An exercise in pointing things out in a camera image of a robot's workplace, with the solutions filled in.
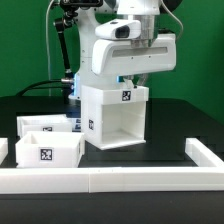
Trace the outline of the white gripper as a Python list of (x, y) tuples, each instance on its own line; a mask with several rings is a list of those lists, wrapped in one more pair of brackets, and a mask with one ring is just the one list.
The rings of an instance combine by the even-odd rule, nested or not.
[(102, 77), (125, 76), (128, 89), (133, 89), (133, 79), (128, 75), (141, 74), (138, 85), (144, 86), (147, 74), (173, 70), (176, 66), (176, 44), (174, 34), (159, 34), (150, 47), (134, 48), (131, 41), (99, 39), (92, 54), (92, 71)]

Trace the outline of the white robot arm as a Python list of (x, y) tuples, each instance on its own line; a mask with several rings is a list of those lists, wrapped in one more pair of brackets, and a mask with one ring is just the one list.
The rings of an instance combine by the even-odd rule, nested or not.
[(118, 77), (174, 69), (181, 35), (161, 29), (158, 19), (172, 15), (182, 1), (102, 0), (100, 7), (80, 7), (80, 68), (72, 96), (80, 100), (84, 85), (106, 88)]

